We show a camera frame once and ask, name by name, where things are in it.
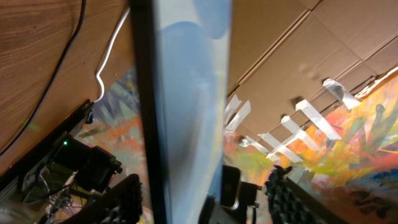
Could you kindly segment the blue Galaxy S24 smartphone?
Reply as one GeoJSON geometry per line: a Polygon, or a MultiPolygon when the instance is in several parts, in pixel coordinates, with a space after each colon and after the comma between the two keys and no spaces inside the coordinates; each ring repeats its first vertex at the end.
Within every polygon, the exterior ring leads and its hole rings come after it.
{"type": "Polygon", "coordinates": [[[233,3],[129,3],[156,223],[197,223],[219,197],[233,3]]]}

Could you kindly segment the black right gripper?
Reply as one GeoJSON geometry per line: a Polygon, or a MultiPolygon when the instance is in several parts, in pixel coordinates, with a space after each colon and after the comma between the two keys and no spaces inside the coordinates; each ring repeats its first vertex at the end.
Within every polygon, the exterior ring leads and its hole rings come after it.
{"type": "Polygon", "coordinates": [[[247,211],[252,208],[251,223],[257,223],[256,202],[257,192],[262,190],[261,186],[242,182],[239,190],[238,207],[234,210],[223,208],[214,197],[207,196],[202,207],[199,224],[245,224],[248,220],[247,211]]]}

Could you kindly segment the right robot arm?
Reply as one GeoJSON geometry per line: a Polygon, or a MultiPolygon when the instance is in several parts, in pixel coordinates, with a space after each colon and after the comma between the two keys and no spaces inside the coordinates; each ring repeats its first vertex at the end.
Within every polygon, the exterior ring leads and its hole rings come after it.
{"type": "MultiPolygon", "coordinates": [[[[139,176],[131,174],[116,186],[106,187],[112,176],[122,172],[121,163],[103,148],[87,145],[74,139],[66,139],[50,154],[49,163],[56,163],[77,172],[75,183],[88,190],[99,190],[99,194],[86,194],[67,184],[51,190],[37,198],[37,202],[55,202],[50,212],[40,223],[55,223],[58,210],[70,204],[72,195],[86,198],[81,210],[65,220],[65,223],[138,223],[143,215],[142,189],[139,176]]],[[[252,222],[256,222],[258,204],[255,184],[237,180],[238,170],[223,166],[221,200],[207,197],[198,218],[199,224],[246,223],[248,208],[252,208],[252,222]]]]}

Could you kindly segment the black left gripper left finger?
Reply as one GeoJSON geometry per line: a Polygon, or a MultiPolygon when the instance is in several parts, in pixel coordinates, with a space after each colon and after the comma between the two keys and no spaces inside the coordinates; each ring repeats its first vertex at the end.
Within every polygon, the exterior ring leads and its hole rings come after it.
{"type": "Polygon", "coordinates": [[[136,224],[143,214],[141,182],[131,174],[62,224],[136,224]]]}

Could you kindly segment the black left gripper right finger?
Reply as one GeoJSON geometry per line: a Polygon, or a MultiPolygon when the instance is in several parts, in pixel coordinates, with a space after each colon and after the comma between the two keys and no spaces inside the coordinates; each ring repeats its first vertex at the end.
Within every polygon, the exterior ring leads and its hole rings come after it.
{"type": "Polygon", "coordinates": [[[287,174],[292,167],[274,166],[264,183],[268,210],[273,223],[344,224],[338,215],[298,186],[287,174]]]}

